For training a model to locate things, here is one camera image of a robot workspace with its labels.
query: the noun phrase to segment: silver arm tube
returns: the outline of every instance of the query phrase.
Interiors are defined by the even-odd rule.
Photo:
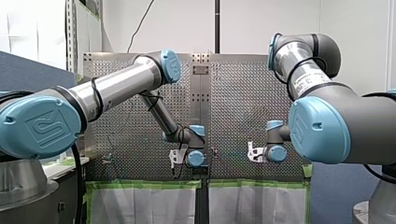
[[[103,112],[121,104],[142,91],[159,88],[163,83],[161,70],[150,58],[142,56],[134,64],[113,74],[95,80],[96,89],[103,99]],[[96,118],[99,102],[91,82],[68,90],[81,106],[87,121]]]
[[[164,137],[166,138],[166,141],[171,143],[179,143],[180,141],[183,141],[182,143],[188,144],[191,142],[191,138],[196,138],[194,134],[190,133],[190,130],[186,130],[175,123],[171,113],[163,103],[163,99],[156,91],[144,91],[140,95],[140,98],[149,108],[152,116],[160,125],[163,133],[165,134]]]
[[[282,47],[275,56],[275,70],[287,80],[290,75],[291,94],[294,99],[314,86],[330,82],[329,77],[313,60],[301,63],[294,71],[297,63],[312,57],[311,48],[302,42],[290,42]]]
[[[144,91],[140,95],[145,105],[150,108],[149,111],[155,120],[157,120],[163,132],[165,134],[175,133],[177,131],[177,124],[163,103],[163,99],[159,97],[156,91]]]

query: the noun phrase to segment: white wall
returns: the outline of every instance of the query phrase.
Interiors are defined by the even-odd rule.
[[[125,52],[150,0],[103,0],[104,51]],[[214,51],[213,0],[155,1],[131,52]],[[319,32],[320,0],[221,1],[221,53],[266,54],[272,35]]]
[[[221,53],[267,54],[275,33],[318,33],[319,18],[319,0],[223,0]]]
[[[342,55],[335,80],[357,94],[385,91],[389,84],[390,2],[322,0],[320,31],[337,42]]]

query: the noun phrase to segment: perforated metal panel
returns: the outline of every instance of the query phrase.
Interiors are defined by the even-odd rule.
[[[132,64],[133,57],[87,54],[84,75],[99,77],[120,70]],[[303,179],[304,161],[290,144],[286,144],[289,156],[283,163],[248,160],[248,139],[253,140],[254,147],[263,147],[266,121],[286,120],[290,108],[285,86],[266,69],[266,56],[211,54],[210,62],[204,61],[209,66],[209,74],[202,75],[205,78],[192,74],[191,68],[202,64],[196,57],[179,57],[181,80],[161,87],[160,93],[177,122],[194,123],[197,112],[201,113],[200,120],[209,119],[207,142],[218,152],[210,162],[211,178]],[[197,85],[205,93],[204,103],[192,101]],[[168,154],[178,144],[162,140],[160,127],[137,96],[107,111],[93,129],[98,156],[89,166],[89,178],[172,179]],[[190,171],[185,169],[183,176],[191,178]]]
[[[212,178],[264,178],[301,180],[303,160],[286,144],[288,158],[282,163],[248,160],[248,140],[264,147],[265,124],[270,119],[287,123],[290,99],[286,87],[267,70],[266,56],[213,55],[211,57]]]
[[[100,77],[121,70],[132,64],[134,56],[87,53],[85,75]],[[159,91],[175,121],[188,125],[191,63],[182,61],[181,68],[180,81]],[[163,141],[163,131],[138,96],[104,113],[92,128],[97,157],[89,165],[89,179],[173,179],[168,155],[178,144]],[[189,178],[189,170],[182,176]]]

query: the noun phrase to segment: robot logo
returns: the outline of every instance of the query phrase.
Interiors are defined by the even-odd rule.
[[[71,134],[59,109],[28,119],[25,123],[33,138],[41,147],[49,147]]]

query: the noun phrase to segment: blue joint cap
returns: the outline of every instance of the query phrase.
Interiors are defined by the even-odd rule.
[[[388,90],[388,93],[396,94],[396,89]]]
[[[161,65],[166,81],[168,83],[178,82],[181,75],[181,68],[177,54],[170,49],[163,49],[161,51]]]
[[[189,166],[192,167],[200,167],[204,164],[205,161],[205,156],[204,153],[198,150],[194,150],[189,153],[189,156],[187,157],[187,162],[189,163]]]
[[[163,132],[163,141],[167,142],[168,139],[166,138],[166,133]]]
[[[306,96],[289,113],[290,138],[296,151],[311,161],[336,164],[350,151],[350,135],[341,114],[326,101]]]
[[[46,159],[69,149],[81,131],[76,109],[61,99],[31,96],[0,110],[0,150],[19,159]]]
[[[282,146],[273,146],[268,151],[268,160],[282,162],[288,157],[288,151]]]
[[[205,137],[205,127],[202,125],[190,125],[190,129],[201,137]]]
[[[265,128],[265,131],[270,131],[270,130],[273,130],[275,128],[279,128],[282,126],[283,126],[283,120],[277,120],[277,119],[269,120],[267,122],[267,127]]]

